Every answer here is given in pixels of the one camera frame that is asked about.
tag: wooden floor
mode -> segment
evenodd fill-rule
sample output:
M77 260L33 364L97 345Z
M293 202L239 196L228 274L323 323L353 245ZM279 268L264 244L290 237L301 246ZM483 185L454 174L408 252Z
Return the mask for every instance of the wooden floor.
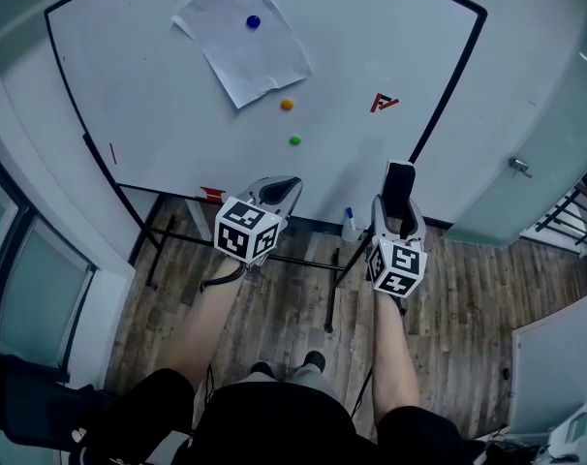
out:
M166 201L156 219L169 217L174 231L198 236L183 200ZM424 408L455 422L462 435L476 437L506 423L511 368L511 331L587 295L587 260L518 241L495 250L440 239L430 228L427 270L408 300L408 342L418 373ZM303 258L309 232L293 231L276 252ZM355 249L322 235L314 260L329 263L336 247L343 265ZM119 325L108 369L107 389L123 394L158 364L167 341L190 310L199 282L222 256L211 248L170 239L156 270L158 289L144 286L154 247L143 246ZM350 411L372 363L373 295L359 260L337 291L334 332L324 332L331 273L266 261L244 280L213 362L216 386L248 374L258 359L277 377L287 377L309 350L326 358L325 375ZM355 416L359 434L375 438L371 390ZM194 425L202 413L196 399Z

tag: black metal stand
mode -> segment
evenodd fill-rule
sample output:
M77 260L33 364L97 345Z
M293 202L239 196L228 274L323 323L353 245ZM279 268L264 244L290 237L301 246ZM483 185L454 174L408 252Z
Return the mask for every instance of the black metal stand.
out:
M352 267L355 265L357 260L360 258L360 255L362 255L362 252L364 252L365 248L367 246L369 246L371 239L373 239L373 225L369 226L369 229L366 231L366 236L364 237L364 239L362 239L360 246L358 246L358 248L356 249L356 251L354 252L352 257L350 258L350 261L348 262L348 264L345 265L345 268L343 269L343 271L338 276L336 275L336 272L333 272L333 274L332 274L332 285L330 287L330 295L328 297L328 306L327 306L327 312L325 313L325 324L324 324L324 330L328 334L330 334L334 330L334 327L332 327L332 318L334 317L334 300L336 297L336 288L337 288L337 286L339 286L341 281L343 281L345 276L348 275L348 272L350 270L352 270ZM338 248L332 257L333 260L335 260L335 257L336 257L336 261L338 262L338 260L339 260L339 249Z
M212 241L206 241L205 239L199 239L196 237L191 237L191 236L187 236L184 234L178 234L176 232L173 232L172 229L175 225L174 216L170 217L169 222L167 223L167 227L164 230L155 229L155 228L151 227L151 223L153 222L153 220L155 218L155 213L156 213L155 211L150 212L150 215L147 218L147 222L149 224L143 222L140 219L137 212L135 211L135 209L132 207L132 204L130 203L130 201L126 197L125 193L121 190L121 185L119 185L114 180L114 178L112 177L112 174L108 171L107 165L104 162L104 160L102 159L102 157L100 156L100 152L96 148L96 145L93 142L93 140L91 139L91 137L87 133L85 133L85 135L83 136L83 139L87 145L87 148L89 148L91 155L93 156L96 163L98 164L98 167L100 168L100 170L104 174L105 178L107 179L108 184L110 184L110 187L113 189L113 191L115 192L117 197L121 200L123 205L126 207L126 209L130 213L130 215L132 216L134 221L140 227L140 234L139 234L138 242L133 250L132 257L131 257L132 264L137 259L138 255L139 255L140 245L142 244L142 242L145 239L148 239L156 247L156 254L154 256L153 262L151 263L151 266L149 267L149 272L147 273L147 278L145 280L146 286L152 287L154 289L158 288L158 285L153 282L153 276L156 271L156 267L158 266L158 261L160 260L160 257L162 256L162 252L165 248L165 245L167 243L168 238L182 239L184 241L190 241L192 243L197 243L197 244L200 244L203 246L211 246L211 247L214 246L214 243ZM163 195L165 195L165 193L158 192L158 195L159 195L159 199L157 200L156 204L158 205L158 208L159 208L160 205L162 204L161 197ZM172 196L187 199L187 200L200 200L200 199L197 199L194 197L184 197L182 195L172 195ZM354 264L356 263L358 258L360 258L360 255L362 255L362 252L367 247L367 245L371 242L371 238L373 237L373 229L372 228L373 228L373 226L371 226L366 231L366 236L364 237L364 239L360 243L360 246L355 251L355 253L352 255L352 258L350 259L350 261L348 262L348 264L345 267L339 266L338 262L339 262L340 250L338 248L336 249L334 255L332 256L332 261L330 264L309 262L306 260L293 259L290 257L281 257L279 255L268 255L267 256L267 258L269 260L275 260L278 262L285 262L288 264L303 265L303 266L307 266L307 267L322 268L324 270L331 270L332 271L332 281L331 281L332 284L330 286L330 295L328 297L327 312L326 312L325 324L324 324L324 329L326 332L332 332L334 330L332 327L332 317L334 316L334 301L335 301L335 296L336 296L336 288L341 283L343 278L348 274L348 272L352 269L352 267L354 266ZM158 241L158 239L156 239L155 234L159 234L161 236L160 241Z
M160 260L160 256L162 255L163 250L165 249L165 244L167 244L167 238L169 237L168 233L175 227L175 216L171 215L169 221L167 222L167 230L163 234L162 239L160 240L160 244L156 246L156 255L154 256L154 260L151 262L151 266L149 267L149 272L147 273L147 278L145 279L145 286L153 288L154 290L158 289L158 285L154 283L154 272L156 271L156 267L158 266L158 261Z

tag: foot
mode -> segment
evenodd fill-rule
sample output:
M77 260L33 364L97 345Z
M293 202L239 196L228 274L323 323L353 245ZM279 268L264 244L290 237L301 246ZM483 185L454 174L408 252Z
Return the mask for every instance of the foot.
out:
M325 369L325 358L324 355L322 355L320 352L309 352L306 354L306 357L304 358L304 363L302 363L302 366L307 365L308 363L312 363L313 365L315 365L317 368L320 369L320 372L324 372Z
M258 361L251 367L251 374L254 374L255 372L261 372L262 374L265 374L266 376L274 379L274 373L272 372L272 369L264 361Z

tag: door handle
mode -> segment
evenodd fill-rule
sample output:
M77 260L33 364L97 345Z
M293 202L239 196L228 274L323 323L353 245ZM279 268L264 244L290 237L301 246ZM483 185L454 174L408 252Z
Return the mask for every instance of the door handle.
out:
M521 172L529 179L532 179L532 177L533 177L532 174L528 173L528 169L530 168L530 166L528 164L526 164L526 162L519 160L515 157L509 158L509 167L514 170L513 177L515 177L515 175L518 172Z

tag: red marking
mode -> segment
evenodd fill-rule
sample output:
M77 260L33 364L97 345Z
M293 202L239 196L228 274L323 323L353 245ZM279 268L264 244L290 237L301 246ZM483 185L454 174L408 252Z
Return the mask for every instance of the red marking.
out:
M371 112L374 112L375 109L378 107L378 103L382 100L382 93L378 93L375 96L375 102L373 102L373 107L371 108Z
M387 104L380 106L380 110L387 109L391 105L395 105L395 104L398 104L398 103L399 103L399 101L395 98L392 102L388 102Z
M380 110L384 110L387 109L388 107L392 106L392 105L396 105L399 103L399 100L394 99L392 100L390 97L383 95L382 93L378 93L375 96L375 101L373 102L373 107L371 108L371 113L375 112L375 109L377 107L380 108Z
M110 146L110 154L112 155L112 161L115 163L115 165L117 165L117 159L115 158L115 151L112 149L112 143L109 143L108 146Z
M209 202L218 202L218 203L223 202L222 195L223 195L223 193L225 193L224 190L215 190L214 188L205 188L204 186L201 186L201 189L204 190L204 192L205 192L205 198L203 198L203 197L197 197L197 198L201 198L202 200L208 200Z

